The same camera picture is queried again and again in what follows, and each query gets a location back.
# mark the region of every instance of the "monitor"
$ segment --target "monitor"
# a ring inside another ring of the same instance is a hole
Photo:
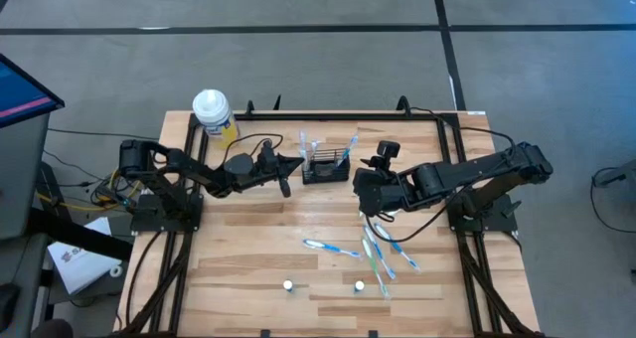
[[[64,101],[0,54],[0,128],[64,107]]]

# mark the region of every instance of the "floor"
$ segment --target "floor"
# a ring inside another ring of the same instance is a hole
[[[632,336],[636,238],[596,221],[589,181],[598,168],[636,158],[636,0],[440,5],[0,0],[0,52],[67,102],[51,116],[55,128],[158,136],[163,113],[188,109],[205,87],[225,92],[234,109],[248,100],[271,108],[279,94],[285,109],[392,109],[403,94],[433,109],[486,110],[494,129],[540,145],[555,167],[547,184],[513,195],[524,202],[518,222],[543,331]],[[399,33],[377,26],[368,32],[331,27],[239,34],[226,28],[233,33],[213,34],[215,27],[311,24],[421,26]],[[173,28],[148,29],[157,27]],[[101,175],[116,166],[119,140],[50,132],[46,147]],[[44,159],[62,183],[85,179]],[[595,197],[611,225],[636,230],[629,190],[618,183]],[[85,198],[79,190],[66,192]],[[90,308],[58,305],[56,315],[69,319],[78,336],[106,334],[116,303],[105,297]]]

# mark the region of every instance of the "wipes container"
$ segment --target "wipes container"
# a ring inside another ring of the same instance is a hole
[[[211,139],[223,147],[239,138],[239,128],[226,96],[216,89],[204,89],[192,101],[195,115]]]

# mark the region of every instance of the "paper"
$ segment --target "paper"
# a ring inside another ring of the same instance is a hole
[[[85,227],[110,236],[108,218],[96,219]],[[121,263],[120,259],[89,253],[62,243],[50,244],[49,254],[69,294],[81,291]]]

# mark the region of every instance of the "wooden table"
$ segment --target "wooden table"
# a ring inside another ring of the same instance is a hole
[[[488,128],[483,114],[458,115],[463,126]],[[168,112],[160,142],[183,148],[189,116],[189,111]],[[351,184],[355,170],[364,166],[360,159],[374,155],[378,142],[385,139],[401,144],[393,170],[440,161],[434,122],[241,121],[238,125],[242,135],[283,134],[285,140],[278,151],[288,156],[297,156],[299,129],[310,139],[321,140],[324,149],[343,147],[358,131],[350,182],[303,186],[297,170],[289,178],[292,195],[287,199],[275,182],[222,200],[204,194],[204,214],[193,239],[179,336],[257,336],[261,329],[270,329],[274,337],[360,337],[367,336],[369,330],[387,337],[472,335],[457,241],[445,215],[403,244],[422,267],[422,274],[416,274],[402,257],[380,243],[397,273],[397,280],[389,284],[391,301],[383,300],[366,260],[313,251],[301,244],[309,238],[361,252],[362,221]],[[447,136],[452,143],[449,129]],[[464,130],[462,136],[468,159],[494,151],[489,134]],[[257,140],[237,145],[231,154],[251,151]],[[456,160],[452,145],[450,149]],[[223,150],[211,145],[206,163],[215,167],[222,156]],[[437,205],[399,214],[394,224],[385,227],[394,237],[404,237],[439,209]],[[157,240],[142,264],[132,297],[133,316],[156,286],[165,236]],[[151,237],[144,234],[136,239],[131,267],[137,266]],[[522,322],[538,330],[519,248],[498,233],[489,233],[485,240],[495,287]],[[121,317],[131,272],[119,304]],[[390,281],[384,270],[382,275],[385,282]],[[285,279],[294,282],[293,293],[282,288]],[[360,279],[366,288],[354,294],[354,282]],[[489,330],[485,298],[480,288],[477,291],[483,326]],[[171,301],[172,292],[168,291],[163,329],[168,326]]]

